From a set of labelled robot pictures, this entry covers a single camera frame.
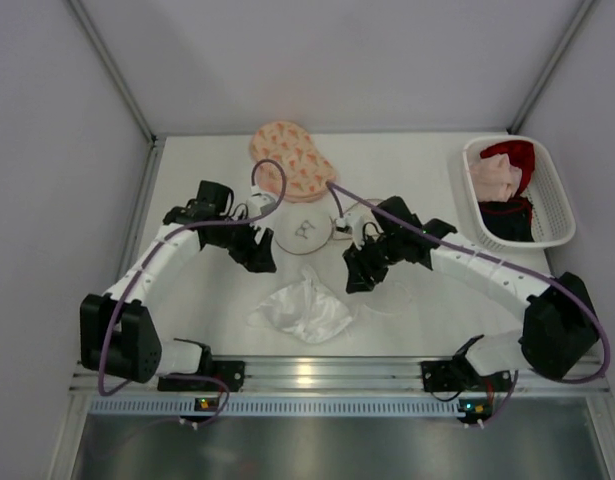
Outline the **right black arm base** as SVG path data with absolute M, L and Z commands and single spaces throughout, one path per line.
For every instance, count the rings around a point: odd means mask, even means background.
M 428 360 L 420 364 L 424 391 L 427 393 L 507 392 L 513 373 L 480 375 L 465 360 Z

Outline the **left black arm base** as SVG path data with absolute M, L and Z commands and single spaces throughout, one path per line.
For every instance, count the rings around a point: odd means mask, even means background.
M 238 392 L 245 379 L 246 363 L 242 360 L 213 359 L 207 371 L 194 374 L 171 374 L 160 377 L 157 390 L 176 393 Z

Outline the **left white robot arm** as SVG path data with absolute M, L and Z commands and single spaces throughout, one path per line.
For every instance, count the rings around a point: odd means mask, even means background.
M 84 368 L 141 384 L 208 371 L 209 347 L 167 337 L 153 313 L 182 269 L 206 246 L 225 250 L 249 272 L 275 272 L 273 232 L 257 222 L 277 208 L 277 198 L 252 186 L 236 217 L 230 214 L 233 200 L 229 187 L 201 182 L 194 198 L 165 215 L 147 250 L 113 286 L 85 297 L 79 311 Z

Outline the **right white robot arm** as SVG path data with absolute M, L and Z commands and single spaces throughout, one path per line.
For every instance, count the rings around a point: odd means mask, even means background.
M 519 322 L 515 330 L 467 340 L 452 360 L 461 380 L 472 383 L 502 371 L 531 369 L 565 382 L 569 371 L 600 340 L 590 317 L 593 305 L 580 277 L 544 276 L 477 251 L 455 226 L 437 218 L 421 223 L 398 196 L 379 203 L 373 215 L 378 226 L 375 236 L 367 234 L 362 220 L 338 224 L 354 238 L 343 253 L 347 293 L 373 291 L 391 266 L 406 262 L 463 283 Z

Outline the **white bra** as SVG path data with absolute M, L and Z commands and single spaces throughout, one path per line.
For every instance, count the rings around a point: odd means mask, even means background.
M 265 298 L 246 318 L 252 328 L 274 330 L 308 345 L 325 343 L 365 320 L 391 320 L 413 302 L 411 290 L 401 281 L 387 281 L 371 292 L 342 300 L 309 265 L 301 280 Z

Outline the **white round mesh laundry bag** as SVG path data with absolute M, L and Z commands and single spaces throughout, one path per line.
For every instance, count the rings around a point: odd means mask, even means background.
M 365 234 L 376 238 L 382 232 L 371 210 L 356 203 L 343 211 L 360 214 L 365 220 Z M 333 221 L 338 218 L 324 206 L 316 203 L 291 204 L 273 215 L 272 229 L 276 245 L 285 253 L 302 256 L 315 253 L 331 242 L 353 243 L 351 240 L 333 240 Z

